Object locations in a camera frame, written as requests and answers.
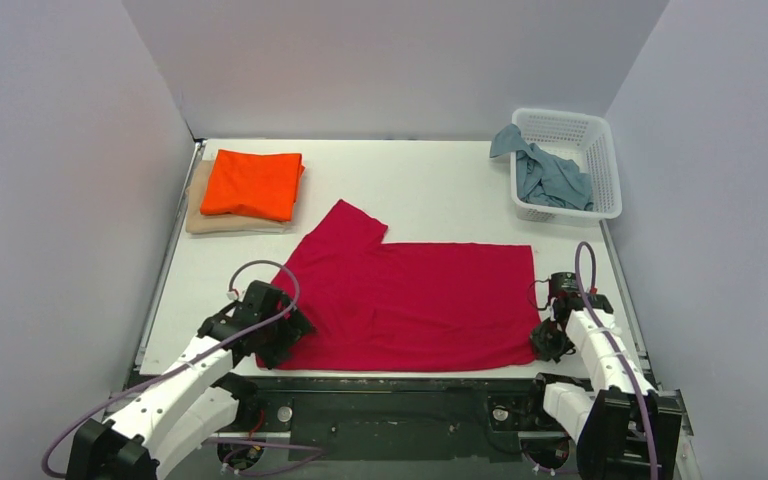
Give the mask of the red t shirt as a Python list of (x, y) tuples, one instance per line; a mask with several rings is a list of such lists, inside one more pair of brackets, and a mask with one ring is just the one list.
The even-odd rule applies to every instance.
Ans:
[(387, 226), (337, 202), (275, 286), (313, 324), (284, 370), (465, 372), (527, 365), (539, 324), (527, 245), (389, 243)]

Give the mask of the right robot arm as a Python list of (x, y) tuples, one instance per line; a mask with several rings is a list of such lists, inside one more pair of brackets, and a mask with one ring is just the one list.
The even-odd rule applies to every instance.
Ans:
[(558, 424), (575, 445), (582, 479), (671, 479), (676, 473), (683, 412), (664, 397), (631, 359), (613, 307), (594, 286), (581, 288), (572, 272), (547, 279), (550, 315), (530, 334), (540, 361), (578, 355), (587, 380), (543, 374), (525, 402), (529, 422)]

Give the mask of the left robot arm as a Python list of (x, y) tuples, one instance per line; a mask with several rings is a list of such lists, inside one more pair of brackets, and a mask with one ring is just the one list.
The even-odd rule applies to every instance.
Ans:
[(254, 281), (206, 318), (173, 365), (104, 421), (73, 437), (68, 479), (163, 479), (217, 431), (258, 428), (257, 386), (234, 373), (253, 356), (279, 366), (313, 324), (283, 290)]

